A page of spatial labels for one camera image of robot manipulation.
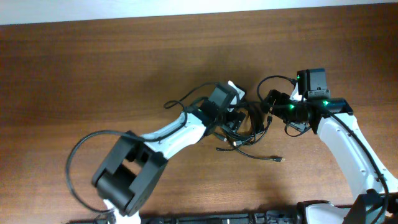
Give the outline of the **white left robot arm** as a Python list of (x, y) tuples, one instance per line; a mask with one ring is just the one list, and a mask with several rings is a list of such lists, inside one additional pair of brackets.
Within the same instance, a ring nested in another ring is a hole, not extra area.
[(91, 183), (110, 209), (110, 223), (140, 223), (145, 204), (171, 157), (198, 143), (220, 125), (219, 119), (242, 102), (246, 92), (232, 81), (216, 84), (209, 97), (199, 98), (180, 116), (137, 140), (125, 132), (95, 172)]

